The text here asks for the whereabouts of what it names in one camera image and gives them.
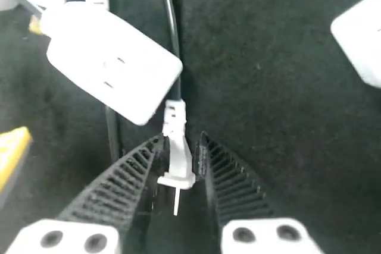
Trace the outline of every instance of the black fabric surface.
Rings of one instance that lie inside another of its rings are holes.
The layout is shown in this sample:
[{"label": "black fabric surface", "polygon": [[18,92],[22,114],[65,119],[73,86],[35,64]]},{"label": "black fabric surface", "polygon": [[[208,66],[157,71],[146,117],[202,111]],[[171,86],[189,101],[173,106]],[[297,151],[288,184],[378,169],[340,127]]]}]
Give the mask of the black fabric surface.
[{"label": "black fabric surface", "polygon": [[[326,253],[381,251],[381,93],[360,80],[329,30],[357,1],[176,0],[191,146],[206,130],[233,149]],[[163,0],[112,3],[170,47]],[[0,212],[0,250],[23,225],[59,213],[109,162],[103,105],[49,65],[47,41],[27,22],[22,9],[0,13],[0,128],[27,125],[35,138]],[[124,150],[157,134],[162,117],[160,109],[145,127],[121,120]],[[202,252],[190,243],[205,239],[190,194],[178,219],[154,220],[150,253]]]}]

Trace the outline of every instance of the metal prong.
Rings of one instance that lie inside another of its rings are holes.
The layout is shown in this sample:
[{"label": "metal prong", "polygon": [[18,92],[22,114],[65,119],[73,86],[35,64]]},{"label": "metal prong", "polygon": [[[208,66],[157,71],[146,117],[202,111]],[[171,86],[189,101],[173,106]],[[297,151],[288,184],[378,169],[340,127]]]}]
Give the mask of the metal prong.
[{"label": "metal prong", "polygon": [[174,205],[173,205],[173,215],[177,216],[179,212],[179,203],[180,203],[180,189],[177,187],[174,194]]}]

